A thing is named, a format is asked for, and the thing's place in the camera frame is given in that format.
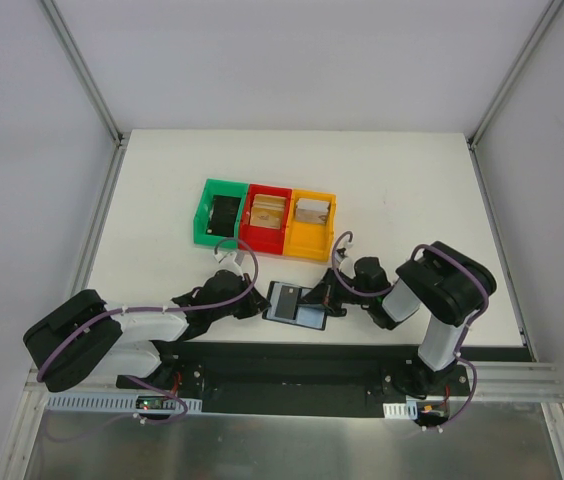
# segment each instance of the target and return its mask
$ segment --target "purple cable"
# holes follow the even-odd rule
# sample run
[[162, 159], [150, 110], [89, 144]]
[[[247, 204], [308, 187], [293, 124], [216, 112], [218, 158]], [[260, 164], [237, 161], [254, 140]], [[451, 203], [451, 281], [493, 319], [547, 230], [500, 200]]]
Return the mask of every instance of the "purple cable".
[[335, 278], [338, 279], [338, 281], [342, 284], [342, 286], [345, 289], [347, 289], [353, 295], [357, 295], [358, 297], [364, 297], [364, 298], [381, 297], [382, 295], [386, 295], [387, 293], [389, 293], [393, 287], [385, 288], [384, 290], [380, 290], [379, 292], [367, 293], [367, 292], [360, 292], [356, 290], [355, 288], [347, 285], [347, 283], [344, 281], [342, 275], [340, 275], [340, 268], [335, 265], [335, 254], [337, 253], [338, 245], [340, 245], [342, 239], [347, 235], [349, 236], [349, 242], [353, 241], [353, 232], [351, 230], [348, 230], [338, 237], [338, 239], [333, 244], [333, 249], [331, 250], [331, 268], [333, 269], [333, 273], [335, 273]]
[[431, 245], [418, 245], [417, 247], [415, 247], [415, 249], [413, 250], [413, 253], [411, 254], [411, 260], [415, 260], [415, 257], [420, 250], [428, 250], [429, 252], [433, 253], [437, 257], [440, 257], [442, 260], [446, 261], [447, 263], [449, 263], [450, 265], [455, 267], [460, 273], [462, 273], [464, 276], [466, 276], [471, 281], [471, 283], [473, 283], [475, 288], [478, 289], [478, 291], [480, 292], [480, 295], [482, 296], [482, 308], [480, 308], [480, 310], [478, 310], [474, 315], [472, 315], [466, 321], [466, 323], [464, 324], [464, 329], [462, 331], [462, 334], [460, 335], [460, 338], [458, 338], [458, 342], [455, 344], [455, 348], [453, 349], [453, 354], [456, 356], [458, 362], [465, 364], [466, 366], [468, 366], [471, 369], [471, 373], [473, 374], [473, 380], [471, 382], [471, 390], [469, 390], [469, 396], [466, 398], [466, 401], [462, 404], [460, 409], [455, 413], [455, 415], [453, 415], [451, 418], [449, 418], [444, 423], [446, 425], [447, 423], [451, 422], [452, 420], [455, 420], [458, 417], [458, 415], [460, 415], [462, 412], [464, 412], [464, 410], [469, 406], [469, 404], [473, 400], [473, 396], [475, 395], [475, 389], [478, 386], [478, 371], [475, 368], [475, 365], [473, 365], [473, 363], [471, 363], [468, 360], [460, 357], [460, 349], [462, 348], [462, 344], [464, 343], [464, 339], [466, 338], [467, 334], [469, 333], [469, 327], [489, 307], [489, 293], [486, 291], [486, 288], [484, 288], [482, 283], [480, 283], [480, 281], [475, 277], [475, 275], [473, 275], [464, 265], [462, 265], [460, 262], [458, 262], [454, 258], [450, 257], [446, 253], [444, 253], [442, 250], [435, 248]]
[[[230, 305], [232, 303], [238, 302], [241, 299], [243, 299], [244, 297], [246, 297], [251, 292], [251, 290], [253, 290], [255, 288], [255, 282], [258, 279], [258, 273], [259, 273], [258, 259], [255, 256], [255, 252], [253, 251], [253, 249], [251, 247], [249, 247], [249, 245], [246, 242], [244, 242], [243, 240], [240, 240], [239, 238], [233, 238], [233, 237], [228, 237], [228, 238], [224, 238], [224, 239], [220, 240], [218, 242], [218, 244], [215, 246], [214, 253], [217, 253], [218, 248], [220, 248], [220, 246], [223, 243], [228, 242], [230, 240], [237, 241], [240, 245], [242, 245], [249, 252], [249, 254], [251, 255], [251, 258], [253, 258], [253, 267], [254, 267], [253, 268], [253, 280], [251, 281], [251, 283], [247, 286], [247, 288], [242, 293], [240, 293], [239, 295], [236, 295], [233, 298], [230, 298], [229, 300], [225, 300], [223, 302], [218, 302], [218, 303], [211, 303], [211, 304], [207, 304], [207, 305], [196, 305], [196, 306], [189, 306], [189, 307], [171, 307], [171, 308], [167, 308], [167, 309], [164, 309], [163, 307], [129, 307], [126, 310], [124, 310], [122, 308], [116, 308], [116, 309], [113, 309], [113, 310], [109, 310], [107, 312], [100, 313], [99, 315], [96, 315], [95, 317], [88, 320], [87, 322], [85, 322], [80, 327], [78, 327], [73, 333], [71, 333], [71, 335], [69, 335], [53, 351], [53, 353], [51, 353], [51, 355], [49, 355], [49, 357], [42, 364], [42, 367], [40, 367], [40, 370], [38, 371], [38, 375], [36, 377], [37, 381], [38, 382], [42, 381], [45, 373], [47, 372], [47, 370], [49, 369], [51, 364], [67, 348], [67, 346], [73, 340], [75, 340], [87, 328], [91, 327], [95, 323], [97, 323], [100, 320], [107, 318], [111, 315], [118, 315], [118, 314], [121, 314], [121, 313], [140, 313], [140, 312], [177, 313], [177, 312], [191, 312], [191, 311], [197, 311], [197, 310], [210, 310], [212, 308], [225, 307], [225, 306]], [[186, 406], [186, 403], [184, 403], [182, 401], [182, 399], [180, 399], [177, 395], [175, 395], [171, 392], [167, 392], [165, 390], [161, 390], [161, 389], [156, 388], [152, 385], [149, 385], [148, 383], [146, 383], [143, 380], [140, 380], [139, 378], [136, 378], [134, 376], [126, 375], [126, 378], [128, 378], [129, 380], [136, 383], [137, 385], [139, 385], [142, 388], [152, 390], [156, 393], [159, 393], [159, 394], [164, 395], [168, 398], [171, 398], [172, 400], [175, 400], [177, 403], [179, 403], [182, 406], [182, 409], [183, 409], [182, 412], [178, 413], [177, 415], [171, 415], [169, 418], [167, 418], [165, 420], [153, 420], [153, 419], [145, 418], [146, 423], [148, 423], [150, 425], [163, 425], [163, 424], [167, 424], [167, 423], [173, 423], [173, 422], [178, 421], [182, 417], [184, 417], [184, 415], [186, 415], [187, 412], [189, 411], [188, 407]], [[52, 442], [68, 443], [68, 442], [73, 442], [73, 441], [76, 441], [76, 440], [80, 440], [80, 439], [89, 437], [89, 436], [99, 432], [100, 430], [104, 429], [105, 427], [111, 425], [112, 423], [115, 423], [118, 420], [121, 420], [123, 418], [130, 418], [131, 416], [132, 415], [129, 415], [129, 414], [126, 414], [126, 413], [123, 414], [123, 415], [117, 415], [117, 416], [110, 418], [106, 422], [102, 423], [101, 425], [98, 425], [97, 427], [95, 427], [95, 428], [93, 428], [93, 429], [91, 429], [87, 432], [83, 432], [79, 435], [76, 435], [76, 436], [70, 437], [70, 438], [57, 438], [57, 437], [53, 437], [51, 434], [49, 434], [48, 428], [47, 428], [47, 420], [43, 417], [42, 432], [43, 432], [43, 435], [45, 437], [47, 437], [49, 440], [51, 440]]]

